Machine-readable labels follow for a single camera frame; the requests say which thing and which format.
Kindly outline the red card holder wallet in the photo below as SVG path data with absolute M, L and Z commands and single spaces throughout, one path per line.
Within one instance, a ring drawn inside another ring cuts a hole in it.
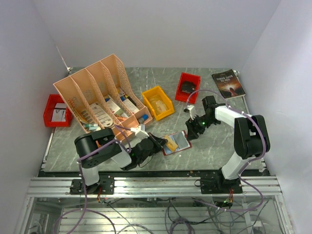
M 177 153 L 177 152 L 180 152 L 180 151 L 192 148 L 192 145 L 191 145 L 190 141 L 187 140 L 187 134 L 186 134 L 186 132 L 184 130 L 180 131 L 180 132 L 176 132 L 176 133 L 170 134 L 168 136 L 171 137 L 176 142 L 176 144 L 178 145 L 178 148 L 174 152 L 172 152 L 165 145 L 163 147 L 163 149 L 162 149 L 162 152 L 163 152 L 164 156 L 168 156 L 168 155 L 171 155 L 173 153 Z

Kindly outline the yellow plastic bin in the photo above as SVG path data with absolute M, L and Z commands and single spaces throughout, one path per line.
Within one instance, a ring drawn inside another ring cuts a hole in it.
M 149 109 L 156 121 L 160 121 L 175 112 L 172 101 L 160 86 L 155 86 L 141 94 L 143 104 Z

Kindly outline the black credit card stack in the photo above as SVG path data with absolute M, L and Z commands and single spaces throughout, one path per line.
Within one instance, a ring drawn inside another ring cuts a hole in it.
M 191 94 L 196 89 L 196 85 L 190 81 L 184 81 L 181 85 L 181 92 Z

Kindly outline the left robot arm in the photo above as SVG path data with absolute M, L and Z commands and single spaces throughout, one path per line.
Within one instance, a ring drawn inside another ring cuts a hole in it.
M 134 147 L 125 136 L 128 147 L 115 137 L 112 129 L 100 129 L 77 137 L 74 141 L 79 156 L 77 163 L 81 179 L 74 179 L 71 183 L 70 194 L 112 195 L 115 180 L 110 176 L 100 176 L 98 166 L 108 160 L 113 160 L 123 171 L 129 171 L 143 163 L 148 157 L 160 152 L 168 140 L 154 136 L 145 131 L 141 124 L 136 128 L 116 126 L 122 132 L 130 131 L 140 139 Z

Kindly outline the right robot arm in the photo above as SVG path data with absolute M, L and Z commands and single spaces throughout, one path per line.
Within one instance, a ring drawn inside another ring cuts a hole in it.
M 203 194 L 241 193 L 240 175 L 255 159 L 270 150 L 265 119 L 261 115 L 248 115 L 234 110 L 225 103 L 218 104 L 214 96 L 202 100 L 205 114 L 199 116 L 193 105 L 187 105 L 187 140 L 199 138 L 212 124 L 225 123 L 234 130 L 234 153 L 214 175 L 202 177 L 196 183 Z

